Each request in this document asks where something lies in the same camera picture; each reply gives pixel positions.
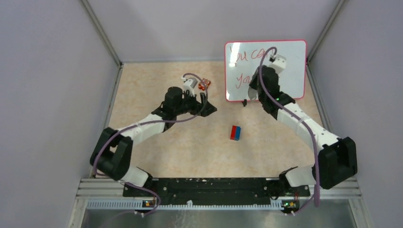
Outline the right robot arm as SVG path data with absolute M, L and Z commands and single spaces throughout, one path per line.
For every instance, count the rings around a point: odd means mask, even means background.
M 331 189 L 358 172 L 356 144 L 341 138 L 309 117 L 288 94 L 280 91 L 279 76 L 266 65 L 256 69 L 249 84 L 249 96 L 258 99 L 266 113 L 294 131 L 313 151 L 312 166 L 292 167 L 279 175 L 279 191 L 291 196 L 299 186 L 317 185 Z

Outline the pink framed whiteboard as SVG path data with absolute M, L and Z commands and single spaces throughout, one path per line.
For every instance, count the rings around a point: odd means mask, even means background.
M 287 60 L 279 74 L 280 90 L 294 99 L 305 94 L 307 42 L 295 40 L 230 41 L 224 45 L 225 95 L 229 102 L 248 99 L 248 87 L 261 58 L 269 66 L 271 55 Z

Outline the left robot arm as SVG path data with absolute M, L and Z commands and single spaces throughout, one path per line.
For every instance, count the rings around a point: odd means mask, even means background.
M 200 99 L 179 87 L 168 88 L 164 101 L 143 120 L 119 130 L 105 128 L 90 157 L 90 165 L 115 181 L 133 184 L 140 196 L 149 195 L 153 188 L 152 176 L 131 165 L 133 147 L 169 130 L 182 114 L 207 117 L 217 111 L 205 93 L 200 93 Z

